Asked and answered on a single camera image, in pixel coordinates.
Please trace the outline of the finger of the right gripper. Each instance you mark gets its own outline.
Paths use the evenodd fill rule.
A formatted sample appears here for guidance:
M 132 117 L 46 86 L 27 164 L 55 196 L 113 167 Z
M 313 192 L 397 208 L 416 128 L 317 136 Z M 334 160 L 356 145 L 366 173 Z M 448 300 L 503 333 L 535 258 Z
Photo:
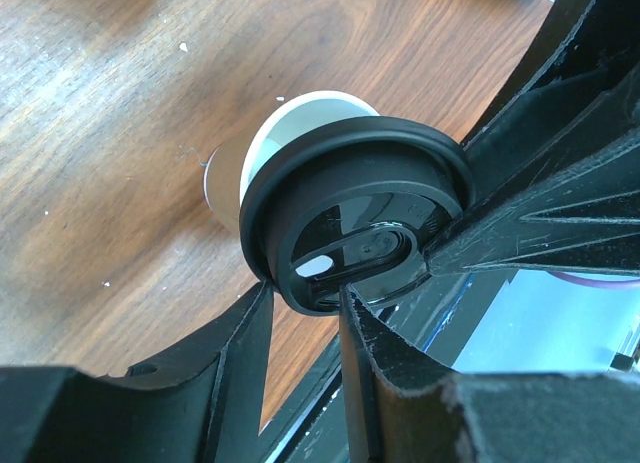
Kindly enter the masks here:
M 639 0 L 555 0 L 479 127 L 528 91 L 604 68 L 628 71 L 638 62 Z
M 426 251 L 432 275 L 639 273 L 639 70 L 597 97 Z

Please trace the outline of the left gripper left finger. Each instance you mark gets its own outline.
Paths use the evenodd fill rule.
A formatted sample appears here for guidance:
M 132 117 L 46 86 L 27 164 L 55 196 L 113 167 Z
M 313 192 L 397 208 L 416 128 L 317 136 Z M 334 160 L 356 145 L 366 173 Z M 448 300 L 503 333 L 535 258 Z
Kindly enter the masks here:
M 257 461 L 272 316 L 261 283 L 122 377 L 2 368 L 2 461 Z

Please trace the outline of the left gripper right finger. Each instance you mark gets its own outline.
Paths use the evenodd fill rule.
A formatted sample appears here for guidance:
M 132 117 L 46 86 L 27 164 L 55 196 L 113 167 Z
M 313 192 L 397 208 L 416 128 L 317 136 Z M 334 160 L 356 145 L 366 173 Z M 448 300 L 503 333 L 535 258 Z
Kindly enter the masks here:
M 339 338 L 354 462 L 635 462 L 635 374 L 463 374 L 407 342 L 350 286 Z

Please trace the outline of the brown paper coffee cup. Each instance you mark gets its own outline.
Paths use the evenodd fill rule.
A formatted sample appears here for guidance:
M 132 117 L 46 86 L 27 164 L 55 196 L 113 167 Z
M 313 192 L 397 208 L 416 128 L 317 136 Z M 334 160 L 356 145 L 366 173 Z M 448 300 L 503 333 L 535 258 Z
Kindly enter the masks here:
M 209 157 L 204 167 L 203 190 L 213 219 L 237 236 L 245 193 L 275 153 L 320 126 L 377 114 L 360 98 L 334 90 L 313 91 L 282 104 L 259 129 L 219 145 Z

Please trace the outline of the black plastic cup lid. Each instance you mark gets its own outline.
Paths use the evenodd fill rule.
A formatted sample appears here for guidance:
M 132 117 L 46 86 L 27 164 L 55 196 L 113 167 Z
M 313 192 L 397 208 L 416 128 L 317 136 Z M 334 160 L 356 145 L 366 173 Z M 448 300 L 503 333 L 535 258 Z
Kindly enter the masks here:
M 466 155 L 446 134 L 350 118 L 295 138 L 257 171 L 241 205 L 242 250 L 296 312 L 336 314 L 346 285 L 384 307 L 428 280 L 428 244 L 474 198 Z

